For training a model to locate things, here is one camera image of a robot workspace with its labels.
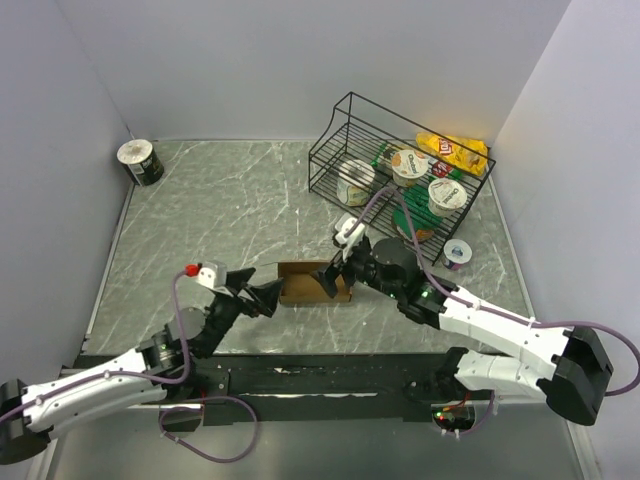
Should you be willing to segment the brown cardboard box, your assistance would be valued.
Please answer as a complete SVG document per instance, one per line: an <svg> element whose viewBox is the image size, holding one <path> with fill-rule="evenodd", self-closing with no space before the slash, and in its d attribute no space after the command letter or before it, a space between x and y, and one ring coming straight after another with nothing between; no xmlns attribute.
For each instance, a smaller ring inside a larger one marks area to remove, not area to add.
<svg viewBox="0 0 640 480"><path fill-rule="evenodd" d="M284 279L279 301L282 305L300 306L316 304L349 303L352 289L347 288L341 277L336 280L338 293L330 297L311 273L327 264L325 260L282 261L277 264L277 274Z"/></svg>

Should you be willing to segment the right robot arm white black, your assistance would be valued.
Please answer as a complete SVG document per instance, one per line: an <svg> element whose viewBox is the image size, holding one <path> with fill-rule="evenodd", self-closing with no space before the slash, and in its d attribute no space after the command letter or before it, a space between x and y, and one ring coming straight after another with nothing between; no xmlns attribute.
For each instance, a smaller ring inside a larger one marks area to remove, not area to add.
<svg viewBox="0 0 640 480"><path fill-rule="evenodd" d="M339 251L312 278L330 297L337 281L366 285L394 299L417 324L478 341L492 353L467 352L441 369L437 386L456 399L466 391L491 390L543 401L576 424L595 423L613 366L592 327L548 328L487 303L463 287L423 271L415 253L396 238L363 239Z"/></svg>

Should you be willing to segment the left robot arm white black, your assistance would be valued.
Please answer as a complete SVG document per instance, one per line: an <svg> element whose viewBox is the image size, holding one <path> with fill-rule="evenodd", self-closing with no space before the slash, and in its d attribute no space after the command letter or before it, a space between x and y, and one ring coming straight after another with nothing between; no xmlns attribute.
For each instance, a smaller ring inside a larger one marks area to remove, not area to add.
<svg viewBox="0 0 640 480"><path fill-rule="evenodd" d="M198 389L195 362L210 357L240 316L274 315L284 281L250 282L254 269L190 264L173 285L190 278L213 295L204 310L189 310L171 293L173 319L138 346L74 375L1 385L1 462L11 465L43 452L67 430L129 406L191 399Z"/></svg>

